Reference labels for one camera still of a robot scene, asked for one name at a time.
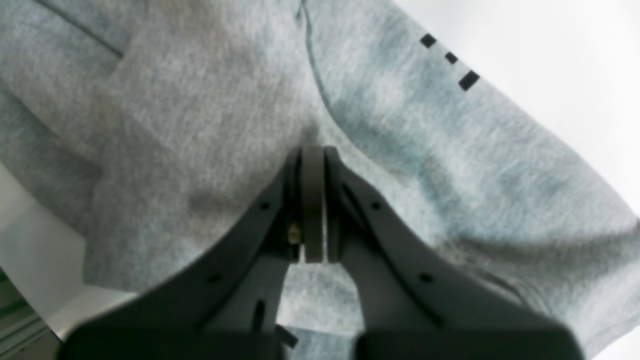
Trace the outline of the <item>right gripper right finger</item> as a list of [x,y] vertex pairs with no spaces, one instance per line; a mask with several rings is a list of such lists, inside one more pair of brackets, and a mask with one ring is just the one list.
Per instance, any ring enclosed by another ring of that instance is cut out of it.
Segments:
[[327,259],[354,280],[365,322],[355,360],[583,359],[566,326],[441,259],[333,146],[324,176]]

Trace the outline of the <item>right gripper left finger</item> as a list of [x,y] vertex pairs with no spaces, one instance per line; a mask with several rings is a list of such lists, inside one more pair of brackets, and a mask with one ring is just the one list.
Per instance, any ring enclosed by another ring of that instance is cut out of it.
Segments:
[[71,332],[60,360],[285,360],[276,322],[290,264],[323,260],[325,153],[292,151],[273,182],[193,264]]

